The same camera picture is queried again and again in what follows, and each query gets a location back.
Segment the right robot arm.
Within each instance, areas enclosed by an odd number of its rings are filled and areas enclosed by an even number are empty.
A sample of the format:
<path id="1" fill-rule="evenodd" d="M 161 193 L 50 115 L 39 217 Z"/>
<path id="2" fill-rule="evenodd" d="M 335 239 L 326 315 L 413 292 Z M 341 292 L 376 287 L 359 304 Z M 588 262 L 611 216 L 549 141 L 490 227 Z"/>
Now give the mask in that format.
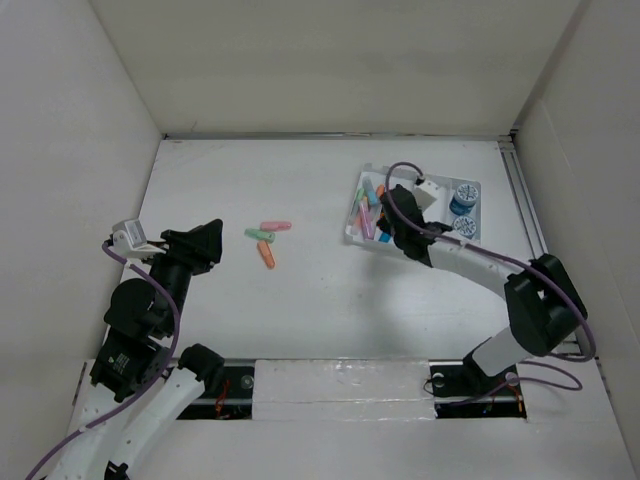
<path id="1" fill-rule="evenodd" d="M 506 306 L 507 326 L 474 347 L 436 396 L 467 402 L 490 396 L 505 388 L 516 364 L 554 355 L 569 335 L 587 327 L 586 307 L 557 257 L 525 262 L 454 237 L 452 227 L 425 221 L 415 196 L 401 185 L 380 202 L 378 226 L 407 258 L 471 281 Z"/>

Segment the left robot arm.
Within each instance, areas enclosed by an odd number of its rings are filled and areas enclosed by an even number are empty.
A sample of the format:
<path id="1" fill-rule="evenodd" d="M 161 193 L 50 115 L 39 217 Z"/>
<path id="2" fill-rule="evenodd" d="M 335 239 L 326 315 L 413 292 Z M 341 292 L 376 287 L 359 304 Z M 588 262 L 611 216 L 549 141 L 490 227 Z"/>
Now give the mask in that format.
<path id="1" fill-rule="evenodd" d="M 224 359 L 206 346 L 196 343 L 171 362 L 191 280 L 220 263 L 222 232 L 220 219 L 186 232 L 166 230 L 157 241 L 147 239 L 137 219 L 113 227 L 102 251 L 135 276 L 111 294 L 80 426 L 28 478 L 56 457 L 50 479 L 128 479 L 189 401 L 220 390 Z"/>

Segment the pastel blue clear highlighter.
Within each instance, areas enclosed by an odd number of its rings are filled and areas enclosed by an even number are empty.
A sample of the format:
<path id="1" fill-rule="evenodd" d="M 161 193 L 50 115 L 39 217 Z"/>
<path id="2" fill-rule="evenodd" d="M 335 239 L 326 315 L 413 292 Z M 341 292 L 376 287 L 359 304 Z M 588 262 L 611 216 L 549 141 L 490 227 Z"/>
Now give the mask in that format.
<path id="1" fill-rule="evenodd" d="M 379 198 L 376 194 L 376 189 L 373 186 L 371 179 L 368 176 L 363 176 L 361 179 L 361 185 L 364 189 L 368 204 L 371 207 L 375 207 L 379 204 Z"/>

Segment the pastel purple highlighter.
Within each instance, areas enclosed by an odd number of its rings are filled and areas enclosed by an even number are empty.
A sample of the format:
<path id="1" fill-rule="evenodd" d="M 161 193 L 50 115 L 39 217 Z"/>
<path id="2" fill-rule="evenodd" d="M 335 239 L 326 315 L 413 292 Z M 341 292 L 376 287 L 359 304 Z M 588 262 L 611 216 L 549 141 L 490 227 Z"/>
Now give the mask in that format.
<path id="1" fill-rule="evenodd" d="M 374 208 L 371 207 L 370 205 L 369 205 L 369 211 L 360 209 L 360 212 L 359 212 L 360 225 L 361 225 L 363 237 L 368 240 L 373 240 L 375 236 L 373 213 L 374 213 Z"/>

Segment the blue tape roll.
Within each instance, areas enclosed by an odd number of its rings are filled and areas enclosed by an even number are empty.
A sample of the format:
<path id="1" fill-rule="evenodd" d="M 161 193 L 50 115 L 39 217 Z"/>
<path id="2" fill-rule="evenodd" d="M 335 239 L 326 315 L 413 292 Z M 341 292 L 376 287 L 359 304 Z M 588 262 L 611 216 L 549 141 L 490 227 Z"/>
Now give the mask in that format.
<path id="1" fill-rule="evenodd" d="M 461 237 L 477 241 L 479 239 L 479 226 L 478 223 L 468 215 L 461 215 L 454 218 L 452 229 Z"/>
<path id="2" fill-rule="evenodd" d="M 473 211 L 480 199 L 480 190 L 471 183 L 462 183 L 453 191 L 449 210 L 457 216 L 467 215 Z"/>

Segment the pastel green clear highlighter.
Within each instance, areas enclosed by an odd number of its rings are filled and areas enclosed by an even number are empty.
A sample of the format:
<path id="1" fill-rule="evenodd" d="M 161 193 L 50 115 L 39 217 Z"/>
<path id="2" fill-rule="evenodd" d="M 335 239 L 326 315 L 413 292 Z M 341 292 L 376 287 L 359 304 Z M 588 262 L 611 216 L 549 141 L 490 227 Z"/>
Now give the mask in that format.
<path id="1" fill-rule="evenodd" d="M 360 212 L 360 204 L 364 197 L 364 189 L 359 188 L 356 192 L 354 203 L 351 209 L 351 213 L 349 216 L 349 233 L 351 235 L 357 235 L 359 232 L 359 212 Z"/>

